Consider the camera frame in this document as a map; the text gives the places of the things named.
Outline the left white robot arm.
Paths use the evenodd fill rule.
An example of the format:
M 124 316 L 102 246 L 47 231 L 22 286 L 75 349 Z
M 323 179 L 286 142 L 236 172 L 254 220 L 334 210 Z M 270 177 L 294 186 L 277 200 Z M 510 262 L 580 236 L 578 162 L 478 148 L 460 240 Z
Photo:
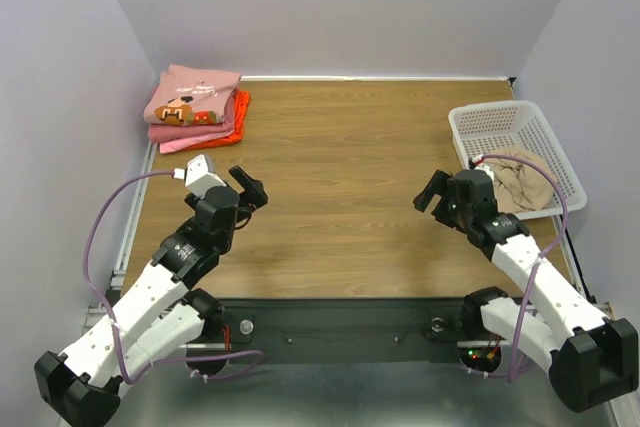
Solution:
M 47 351 L 36 361 L 39 394 L 68 425 L 106 425 L 130 386 L 151 368 L 174 361 L 174 352 L 196 339 L 222 341 L 221 353 L 184 360 L 203 381 L 245 355 L 232 349 L 232 324 L 220 301 L 197 286 L 231 249 L 235 233 L 268 202 L 261 181 L 239 166 L 229 173 L 240 191 L 204 155 L 168 171 L 188 189 L 192 216 L 161 242 L 117 303 L 96 294 L 105 314 L 93 327 L 61 352 Z

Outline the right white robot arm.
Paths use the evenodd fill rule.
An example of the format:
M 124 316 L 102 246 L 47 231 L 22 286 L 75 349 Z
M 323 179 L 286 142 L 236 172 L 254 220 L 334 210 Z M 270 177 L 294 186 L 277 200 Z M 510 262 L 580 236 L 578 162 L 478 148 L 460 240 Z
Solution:
M 515 302 L 498 288 L 467 295 L 463 331 L 487 332 L 512 345 L 544 370 L 561 402 L 583 412 L 639 387 L 639 336 L 626 319 L 612 319 L 591 304 L 539 249 L 525 224 L 502 213 L 490 176 L 480 170 L 436 171 L 414 198 L 423 212 L 434 196 L 436 221 L 463 233 L 524 297 Z

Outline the beige t shirt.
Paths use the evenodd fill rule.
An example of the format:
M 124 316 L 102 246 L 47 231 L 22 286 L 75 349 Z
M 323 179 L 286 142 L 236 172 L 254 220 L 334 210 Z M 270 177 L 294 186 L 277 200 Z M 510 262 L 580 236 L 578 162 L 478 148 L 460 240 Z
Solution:
M 544 209 L 554 188 L 528 164 L 502 158 L 486 160 L 495 172 L 494 195 L 500 212 L 518 214 Z

